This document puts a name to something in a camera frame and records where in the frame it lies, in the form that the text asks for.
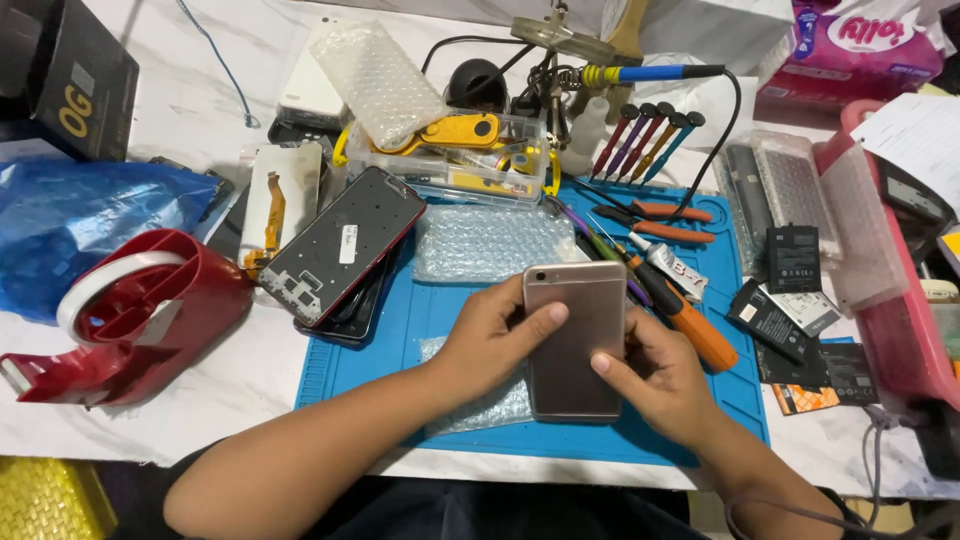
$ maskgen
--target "blue plastic bag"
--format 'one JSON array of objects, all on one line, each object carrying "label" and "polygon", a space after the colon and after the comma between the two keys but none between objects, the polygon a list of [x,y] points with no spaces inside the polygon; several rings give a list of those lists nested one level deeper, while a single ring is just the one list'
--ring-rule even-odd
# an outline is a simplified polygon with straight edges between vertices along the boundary
[{"label": "blue plastic bag", "polygon": [[152,163],[0,163],[0,309],[56,324],[79,276],[145,231],[192,232],[216,184]]}]

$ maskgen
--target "pink plastic tray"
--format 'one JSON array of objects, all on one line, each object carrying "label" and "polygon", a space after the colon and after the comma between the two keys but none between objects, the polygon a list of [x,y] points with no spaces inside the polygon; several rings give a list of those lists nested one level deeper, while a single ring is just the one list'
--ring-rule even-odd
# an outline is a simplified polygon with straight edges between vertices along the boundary
[{"label": "pink plastic tray", "polygon": [[[840,131],[826,143],[814,146],[820,174],[853,146],[850,132],[860,125],[864,115],[883,105],[879,101],[860,100],[843,109]],[[867,155],[871,176],[879,186],[874,156],[869,152]],[[856,312],[864,346],[883,389],[907,400],[943,400],[960,411],[960,385],[954,378],[947,349],[913,268],[900,225],[892,209],[886,205],[883,209],[910,289],[902,296]]]}]

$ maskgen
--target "red tape dispenser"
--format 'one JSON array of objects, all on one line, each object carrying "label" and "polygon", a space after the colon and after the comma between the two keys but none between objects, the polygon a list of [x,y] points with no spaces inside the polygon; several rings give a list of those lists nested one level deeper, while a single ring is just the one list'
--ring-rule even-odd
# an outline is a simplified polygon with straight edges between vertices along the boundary
[{"label": "red tape dispenser", "polygon": [[57,310],[80,348],[0,356],[19,402],[128,405],[162,390],[251,303],[253,282],[187,233],[138,235],[81,276]]}]

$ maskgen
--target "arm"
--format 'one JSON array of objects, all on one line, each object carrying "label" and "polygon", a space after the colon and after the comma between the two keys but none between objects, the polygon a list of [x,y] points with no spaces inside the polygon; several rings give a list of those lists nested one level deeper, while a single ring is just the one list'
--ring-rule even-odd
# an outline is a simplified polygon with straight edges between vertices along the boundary
[{"label": "arm", "polygon": [[[749,494],[843,519],[836,504],[717,406],[683,334],[639,308],[628,313],[627,321],[629,365],[597,354],[591,359],[593,369],[652,428],[697,455],[725,503]],[[843,536],[838,527],[763,503],[738,504],[733,518],[753,540]]]},{"label": "arm", "polygon": [[426,364],[246,430],[211,448],[173,485],[167,524],[210,540],[300,538],[410,433],[503,382],[566,320],[554,304],[508,331],[519,276],[470,296]]}]

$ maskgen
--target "orange screwdriver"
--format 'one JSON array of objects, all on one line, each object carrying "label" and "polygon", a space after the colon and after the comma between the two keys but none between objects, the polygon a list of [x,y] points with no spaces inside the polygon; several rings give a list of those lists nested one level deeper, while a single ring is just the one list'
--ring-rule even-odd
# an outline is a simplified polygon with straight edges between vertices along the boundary
[{"label": "orange screwdriver", "polygon": [[623,258],[627,266],[647,289],[650,301],[666,315],[673,327],[686,336],[693,349],[715,373],[727,371],[737,361],[736,349],[704,316],[697,311],[684,295],[649,264],[643,264],[639,256],[631,255],[627,249],[616,243],[596,221],[593,222],[613,244],[613,250]]}]

